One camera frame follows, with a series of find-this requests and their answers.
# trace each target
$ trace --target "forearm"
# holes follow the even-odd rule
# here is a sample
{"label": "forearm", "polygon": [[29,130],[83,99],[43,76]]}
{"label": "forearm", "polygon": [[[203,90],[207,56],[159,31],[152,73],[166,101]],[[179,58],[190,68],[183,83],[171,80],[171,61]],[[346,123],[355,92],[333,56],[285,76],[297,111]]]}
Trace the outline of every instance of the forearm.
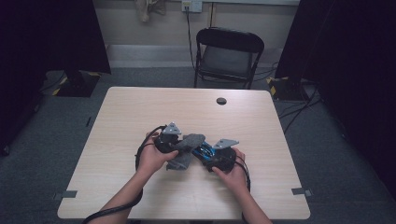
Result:
{"label": "forearm", "polygon": [[[136,172],[134,176],[122,187],[122,189],[120,189],[120,191],[114,195],[113,198],[108,201],[108,203],[105,204],[101,211],[132,202],[149,181],[151,175],[152,174],[147,174],[144,172]],[[90,222],[90,224],[125,223],[125,220],[128,218],[130,212],[131,208],[125,209],[109,216],[94,219]]]}
{"label": "forearm", "polygon": [[244,214],[245,220],[249,224],[256,223],[272,223],[267,215],[262,211],[259,205],[251,196],[248,189],[240,189],[233,194],[235,199],[242,207],[242,213]]}

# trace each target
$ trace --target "person's left hand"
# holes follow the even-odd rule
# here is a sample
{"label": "person's left hand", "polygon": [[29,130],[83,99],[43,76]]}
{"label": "person's left hand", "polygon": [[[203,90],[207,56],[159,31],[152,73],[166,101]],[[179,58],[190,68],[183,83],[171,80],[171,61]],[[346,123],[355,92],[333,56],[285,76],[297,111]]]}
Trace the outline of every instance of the person's left hand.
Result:
{"label": "person's left hand", "polygon": [[172,160],[178,153],[173,151],[170,153],[161,153],[154,145],[154,139],[158,137],[158,133],[154,133],[147,141],[145,148],[140,155],[139,167],[137,172],[153,175],[163,167],[166,161]]}

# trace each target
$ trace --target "person's right hand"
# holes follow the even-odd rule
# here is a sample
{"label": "person's right hand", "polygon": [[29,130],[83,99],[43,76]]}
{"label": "person's right hand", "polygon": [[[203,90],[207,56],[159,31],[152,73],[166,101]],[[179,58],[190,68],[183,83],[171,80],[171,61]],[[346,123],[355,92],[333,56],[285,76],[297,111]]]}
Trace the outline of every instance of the person's right hand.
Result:
{"label": "person's right hand", "polygon": [[[239,151],[236,147],[233,147],[233,150],[236,153],[236,161],[244,164],[245,154]],[[227,174],[217,167],[213,167],[212,170],[221,178],[227,188],[233,193],[236,193],[241,189],[248,189],[245,171],[238,164],[235,164],[231,172]]]}

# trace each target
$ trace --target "table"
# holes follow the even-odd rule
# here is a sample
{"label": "table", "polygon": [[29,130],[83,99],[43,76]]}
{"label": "table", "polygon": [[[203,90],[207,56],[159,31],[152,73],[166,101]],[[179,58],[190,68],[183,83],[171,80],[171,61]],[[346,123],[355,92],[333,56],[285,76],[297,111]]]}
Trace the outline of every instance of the table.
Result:
{"label": "table", "polygon": [[[226,105],[218,105],[223,97]],[[211,145],[238,140],[246,154],[251,193],[271,219],[306,219],[310,211],[271,96],[267,91],[113,87],[93,124],[63,198],[60,218],[97,212],[134,174],[134,155],[145,134],[174,121],[183,134],[202,133]],[[136,219],[241,218],[221,180],[194,158],[186,171],[163,167],[132,209]]]}

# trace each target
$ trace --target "hand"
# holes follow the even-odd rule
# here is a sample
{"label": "hand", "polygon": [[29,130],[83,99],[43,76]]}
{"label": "hand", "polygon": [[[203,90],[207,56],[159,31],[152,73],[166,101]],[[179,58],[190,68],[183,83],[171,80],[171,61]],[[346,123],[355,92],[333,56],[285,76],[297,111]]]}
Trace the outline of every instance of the hand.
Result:
{"label": "hand", "polygon": [[137,168],[138,173],[153,175],[163,167],[163,164],[166,161],[172,160],[177,155],[177,150],[170,153],[161,153],[161,151],[154,145],[154,139],[157,137],[158,133],[154,133],[148,139],[146,146],[140,155],[139,167]]}
{"label": "hand", "polygon": [[[244,164],[245,154],[239,151],[236,147],[233,147],[233,150],[236,153],[235,160],[241,164]],[[217,167],[213,167],[212,170],[220,177],[227,188],[233,193],[236,193],[241,189],[248,189],[245,171],[238,164],[235,164],[231,172],[228,174],[224,173]]]}

